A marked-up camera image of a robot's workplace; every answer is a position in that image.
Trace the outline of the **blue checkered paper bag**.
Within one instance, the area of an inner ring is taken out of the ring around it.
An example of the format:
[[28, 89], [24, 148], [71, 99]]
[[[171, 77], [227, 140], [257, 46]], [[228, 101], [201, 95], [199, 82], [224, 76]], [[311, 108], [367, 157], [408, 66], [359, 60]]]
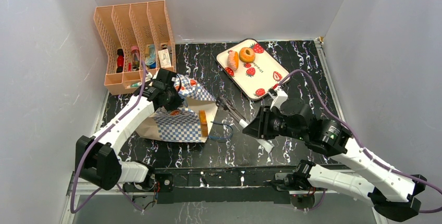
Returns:
[[[173, 111], [158, 109], [136, 128], [140, 137], [176, 143], [205, 143], [207, 139], [231, 138], [232, 127], [215, 121], [218, 107], [215, 97], [208, 90], [195, 79], [181, 74], [177, 75], [175, 88], [183, 98], [182, 106]], [[201, 134], [199, 110], [206, 113], [208, 137]]]

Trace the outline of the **fake ring donut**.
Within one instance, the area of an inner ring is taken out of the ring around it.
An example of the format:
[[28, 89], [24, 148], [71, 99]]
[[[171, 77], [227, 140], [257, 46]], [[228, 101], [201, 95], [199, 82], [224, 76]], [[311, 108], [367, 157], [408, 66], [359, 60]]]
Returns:
[[244, 63], [255, 61], [255, 51], [250, 47], [243, 47], [239, 52], [239, 59]]

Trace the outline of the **sugared orange fake bread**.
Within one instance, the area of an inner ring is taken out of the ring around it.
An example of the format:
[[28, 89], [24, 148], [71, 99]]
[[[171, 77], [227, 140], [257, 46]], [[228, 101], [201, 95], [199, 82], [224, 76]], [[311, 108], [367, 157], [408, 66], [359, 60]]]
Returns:
[[229, 50], [227, 57], [227, 67], [236, 71], [239, 67], [239, 54], [236, 51]]

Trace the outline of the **fake brown bread loaf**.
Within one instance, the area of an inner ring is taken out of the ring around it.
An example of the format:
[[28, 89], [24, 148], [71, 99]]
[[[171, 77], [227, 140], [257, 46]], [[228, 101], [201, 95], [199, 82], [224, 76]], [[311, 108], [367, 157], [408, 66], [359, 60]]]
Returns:
[[199, 120], [200, 120], [202, 136], [208, 137], [208, 124], [207, 124], [206, 113], [204, 110], [199, 110]]

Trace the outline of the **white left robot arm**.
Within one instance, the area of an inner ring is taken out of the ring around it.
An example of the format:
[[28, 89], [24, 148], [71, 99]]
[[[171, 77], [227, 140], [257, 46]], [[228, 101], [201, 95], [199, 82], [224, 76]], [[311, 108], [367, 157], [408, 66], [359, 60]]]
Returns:
[[81, 136], [76, 142], [74, 181], [81, 178], [103, 190], [123, 183], [151, 190], [156, 182], [152, 167], [141, 161], [121, 161], [117, 155], [136, 128], [158, 109], [173, 111], [182, 105], [175, 86], [179, 80], [175, 72], [163, 68], [154, 76], [145, 75], [129, 102], [106, 126], [91, 137]]

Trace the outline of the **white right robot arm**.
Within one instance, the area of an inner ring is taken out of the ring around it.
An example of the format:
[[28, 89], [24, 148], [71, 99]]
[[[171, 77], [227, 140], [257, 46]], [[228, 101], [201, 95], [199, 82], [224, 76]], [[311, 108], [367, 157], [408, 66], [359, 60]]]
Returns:
[[308, 149], [354, 171], [354, 175], [349, 175], [302, 160], [294, 172], [279, 172], [269, 181], [278, 190], [330, 189], [366, 202], [382, 216], [397, 222], [419, 214], [421, 202], [416, 196], [425, 189], [421, 175], [413, 180], [380, 166], [375, 156], [360, 147], [341, 123], [316, 118], [300, 100], [262, 106], [250, 123], [240, 121], [240, 125], [244, 134], [258, 140], [277, 136], [301, 140]]

